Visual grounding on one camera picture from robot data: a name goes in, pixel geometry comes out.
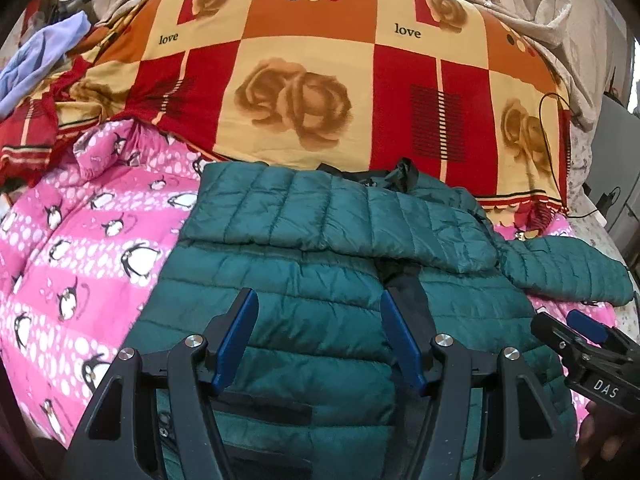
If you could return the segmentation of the person's right hand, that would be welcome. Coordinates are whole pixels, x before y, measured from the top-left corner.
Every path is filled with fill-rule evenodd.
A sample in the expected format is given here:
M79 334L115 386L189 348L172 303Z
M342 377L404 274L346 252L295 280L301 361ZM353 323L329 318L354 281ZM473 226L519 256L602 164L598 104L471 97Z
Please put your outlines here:
M587 417L578 432L576 451L580 468L595 457L606 462L627 454L639 444L639 416L626 415L612 406L600 406L593 401L586 405Z

